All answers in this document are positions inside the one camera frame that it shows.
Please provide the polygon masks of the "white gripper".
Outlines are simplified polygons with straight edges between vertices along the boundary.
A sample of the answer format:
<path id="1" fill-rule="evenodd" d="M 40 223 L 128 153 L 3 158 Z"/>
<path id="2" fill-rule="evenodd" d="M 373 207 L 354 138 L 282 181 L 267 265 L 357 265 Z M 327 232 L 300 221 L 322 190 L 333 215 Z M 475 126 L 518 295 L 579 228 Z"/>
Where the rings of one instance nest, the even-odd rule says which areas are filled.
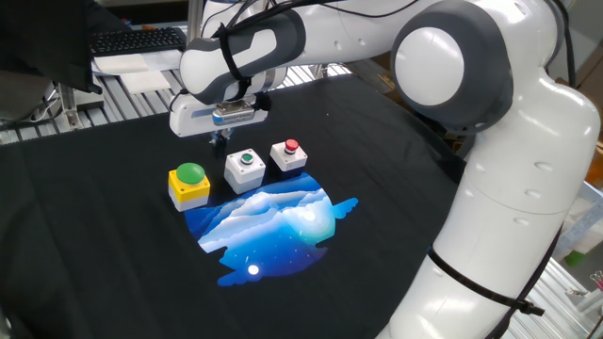
<path id="1" fill-rule="evenodd" d="M 264 121 L 271 110 L 266 92 L 238 101 L 206 105 L 186 93 L 174 96 L 170 105 L 170 128 L 178 137 L 211 133 L 209 144 L 215 158 L 225 156 L 234 128 Z"/>

